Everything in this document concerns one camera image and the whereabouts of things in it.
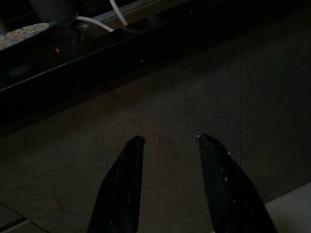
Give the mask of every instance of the floral plate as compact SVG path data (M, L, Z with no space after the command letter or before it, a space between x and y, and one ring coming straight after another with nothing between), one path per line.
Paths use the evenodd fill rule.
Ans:
M51 23L38 23L29 25L20 29L16 29L9 33L0 35L0 50L6 49L12 45L15 45L23 40L26 40L32 36L41 33L48 28L54 26L56 22Z

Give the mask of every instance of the tile grout line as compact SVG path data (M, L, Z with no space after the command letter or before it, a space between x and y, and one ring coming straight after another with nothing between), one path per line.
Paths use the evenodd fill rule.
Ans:
M242 33L242 80L241 80L241 168L243 169L243 147L244 147L244 120L243 120L243 107L244 107L244 33Z

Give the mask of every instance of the white cable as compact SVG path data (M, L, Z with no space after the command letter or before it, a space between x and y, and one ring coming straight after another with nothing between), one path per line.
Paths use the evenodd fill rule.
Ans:
M89 22L89 23L94 23L104 29L106 29L107 31L109 32L113 32L114 30L110 27L108 27L107 25L104 25L103 23L101 23L100 21L97 21L97 20L94 20L92 18L88 18L88 17L84 17L84 16L78 16L76 18L77 20L80 20L80 21L85 21L85 22Z
M114 11L116 12L116 14L117 14L118 18L120 19L120 21L122 22L122 24L123 24L124 26L127 26L128 23L127 23L126 19L124 18L124 16L122 15L120 9L118 8L118 6L117 6L115 0L110 0L110 4L112 5L112 8L113 8Z

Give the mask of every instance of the tiled floor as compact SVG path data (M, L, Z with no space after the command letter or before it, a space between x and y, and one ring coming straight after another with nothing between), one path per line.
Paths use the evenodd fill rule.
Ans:
M311 183L266 204L278 233L311 232Z
M212 229L197 133L238 162L243 135L242 167L264 200L310 180L310 12L0 138L0 201L52 233L86 232L103 177L136 134L147 138L141 233Z
M139 231L208 232L196 134L241 158L241 39L0 138L0 200L50 232L86 232L124 143L147 139Z
M311 179L311 10L244 37L242 167L264 201Z

